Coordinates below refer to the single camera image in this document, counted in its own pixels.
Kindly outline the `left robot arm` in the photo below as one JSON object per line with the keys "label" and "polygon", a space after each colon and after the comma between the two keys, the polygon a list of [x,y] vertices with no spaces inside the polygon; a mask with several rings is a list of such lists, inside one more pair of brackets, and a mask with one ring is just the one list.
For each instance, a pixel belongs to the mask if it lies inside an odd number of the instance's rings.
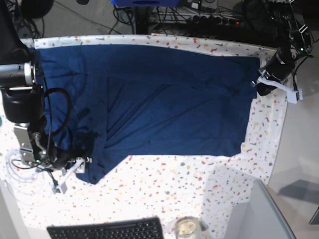
{"label": "left robot arm", "polygon": [[255,85],[276,88],[272,82],[283,84],[289,75],[293,78],[293,88],[298,89],[296,75],[301,66],[311,57],[312,34],[304,21],[296,0],[262,0],[269,22],[273,24],[279,47],[267,64],[259,69],[260,78]]}

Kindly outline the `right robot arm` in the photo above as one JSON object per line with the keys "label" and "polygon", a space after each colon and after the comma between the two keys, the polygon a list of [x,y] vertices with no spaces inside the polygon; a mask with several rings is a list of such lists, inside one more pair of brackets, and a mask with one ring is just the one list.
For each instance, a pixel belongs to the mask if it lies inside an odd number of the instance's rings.
{"label": "right robot arm", "polygon": [[[0,2],[0,91],[26,169],[42,166],[52,172],[70,166],[75,157],[55,146],[52,138],[69,121],[71,98],[62,88],[48,88],[39,55],[19,39],[4,0]],[[65,97],[66,116],[56,131],[45,133],[45,125],[52,124],[52,120],[46,119],[44,107],[50,105],[52,93]]]}

